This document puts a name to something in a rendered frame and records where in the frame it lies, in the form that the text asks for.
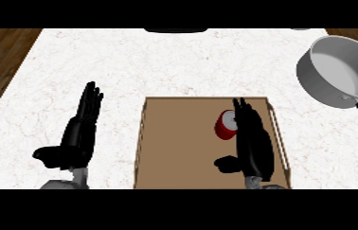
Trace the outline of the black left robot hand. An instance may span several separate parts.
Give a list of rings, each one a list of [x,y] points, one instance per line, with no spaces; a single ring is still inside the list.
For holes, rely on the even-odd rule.
[[[90,81],[82,91],[75,116],[69,118],[64,126],[60,145],[33,151],[32,157],[47,168],[67,170],[88,165],[101,98],[103,93]]]

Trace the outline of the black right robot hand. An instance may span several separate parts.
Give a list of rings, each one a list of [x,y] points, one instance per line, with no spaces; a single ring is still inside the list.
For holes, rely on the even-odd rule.
[[[221,173],[242,172],[245,177],[270,180],[273,173],[273,152],[269,133],[261,118],[251,105],[241,99],[232,99],[235,107],[236,155],[220,157],[214,166]]]

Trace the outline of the red can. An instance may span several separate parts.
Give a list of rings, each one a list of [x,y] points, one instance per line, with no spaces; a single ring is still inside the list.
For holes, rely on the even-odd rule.
[[[229,140],[236,134],[236,129],[235,112],[226,110],[220,113],[214,126],[217,137],[221,140]]]

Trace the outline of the brown wooden tray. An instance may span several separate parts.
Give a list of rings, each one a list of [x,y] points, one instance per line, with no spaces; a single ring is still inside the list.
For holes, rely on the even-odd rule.
[[[236,153],[236,141],[217,137],[220,113],[233,108],[229,97],[149,97],[140,113],[134,164],[136,188],[239,189],[239,172],[224,174],[214,161]]]

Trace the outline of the grey metal pot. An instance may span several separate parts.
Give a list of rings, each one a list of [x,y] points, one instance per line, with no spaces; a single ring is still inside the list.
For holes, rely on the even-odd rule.
[[[358,108],[358,41],[337,35],[317,38],[295,63],[295,77],[317,102]]]

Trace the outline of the black rounded appliance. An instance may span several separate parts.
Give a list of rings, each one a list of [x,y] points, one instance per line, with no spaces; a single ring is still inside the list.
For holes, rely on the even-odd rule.
[[[204,32],[207,28],[144,28],[146,32],[150,33],[199,33]]]

